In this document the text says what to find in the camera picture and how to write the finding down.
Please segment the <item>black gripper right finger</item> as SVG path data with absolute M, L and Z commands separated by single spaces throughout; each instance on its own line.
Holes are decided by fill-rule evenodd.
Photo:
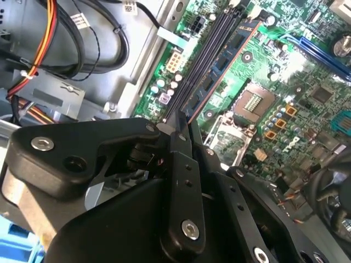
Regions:
M 232 262 L 327 262 L 327 257 L 239 167 L 224 171 L 217 155 L 202 143 L 197 121 L 189 123 L 201 188 L 213 197 L 206 228 Z

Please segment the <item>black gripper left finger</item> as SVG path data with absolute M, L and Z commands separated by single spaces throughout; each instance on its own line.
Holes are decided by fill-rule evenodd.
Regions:
M 159 125 L 127 118 L 18 129 L 5 157 L 5 202 L 46 238 L 48 252 L 71 220 L 156 179 L 192 179 L 201 187 L 182 112 Z

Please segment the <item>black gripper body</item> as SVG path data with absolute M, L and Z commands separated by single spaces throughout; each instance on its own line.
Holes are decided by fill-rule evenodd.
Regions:
M 240 262 L 234 230 L 192 179 L 143 182 L 67 223 L 46 262 Z

